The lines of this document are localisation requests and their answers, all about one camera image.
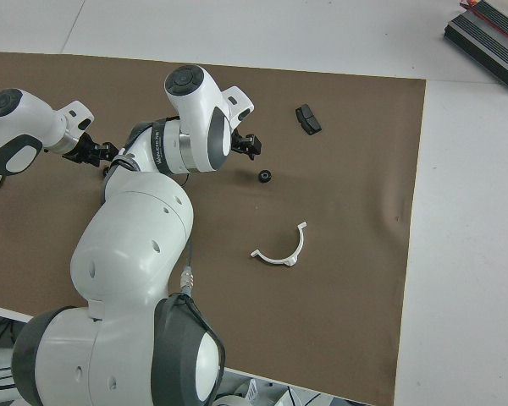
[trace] brown paper sheet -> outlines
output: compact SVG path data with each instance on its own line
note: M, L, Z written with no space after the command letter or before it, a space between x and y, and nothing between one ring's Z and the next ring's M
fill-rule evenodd
M175 115L163 79L177 66L0 53L0 90L19 87L53 108L80 100L96 116L92 137L121 146L135 123ZM392 404L425 82L207 69L222 89L238 85L254 101L240 130L263 143L254 162L233 154L221 171L194 174L185 186L195 212L196 301L226 344L227 366ZM309 136L296 122L303 103L321 133ZM262 169L273 173L267 184L257 181ZM6 179L0 307L34 315L85 304L69 259L99 207L101 173L42 153ZM295 266L250 258L256 248L288 256L303 221Z

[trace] small black wheel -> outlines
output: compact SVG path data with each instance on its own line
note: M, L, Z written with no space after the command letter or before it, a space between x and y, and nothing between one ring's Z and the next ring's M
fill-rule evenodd
M266 184L268 181L271 180L271 173L267 169L263 169L258 175L257 180L262 182L263 184Z

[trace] white table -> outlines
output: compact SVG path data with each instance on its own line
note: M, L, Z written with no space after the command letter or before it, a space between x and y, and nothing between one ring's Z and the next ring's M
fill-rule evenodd
M508 14L508 0L491 3ZM508 90L443 40L461 11L427 0L0 0L0 51L427 79L395 406L506 406Z

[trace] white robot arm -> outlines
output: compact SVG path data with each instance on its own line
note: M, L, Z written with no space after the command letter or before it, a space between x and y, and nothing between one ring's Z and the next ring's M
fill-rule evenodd
M41 148L75 162L113 160L105 203L71 259L72 281L88 306L34 317L14 347L14 381L32 406L214 400L224 346L191 298L189 272L183 292L168 296L193 210L165 175L215 171L230 150L253 158L261 144L235 130L253 110L248 97L236 87L222 92L203 68L176 69L165 90L180 118L137 125L121 152L86 139L84 120L93 117L78 102L53 111L29 93L0 93L0 174L22 172Z

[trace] cable connector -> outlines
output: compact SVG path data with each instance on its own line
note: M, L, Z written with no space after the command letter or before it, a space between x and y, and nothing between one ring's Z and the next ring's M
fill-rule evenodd
M194 288L194 274L192 273L192 267L186 265L180 274L180 290L183 294L192 296L192 288Z

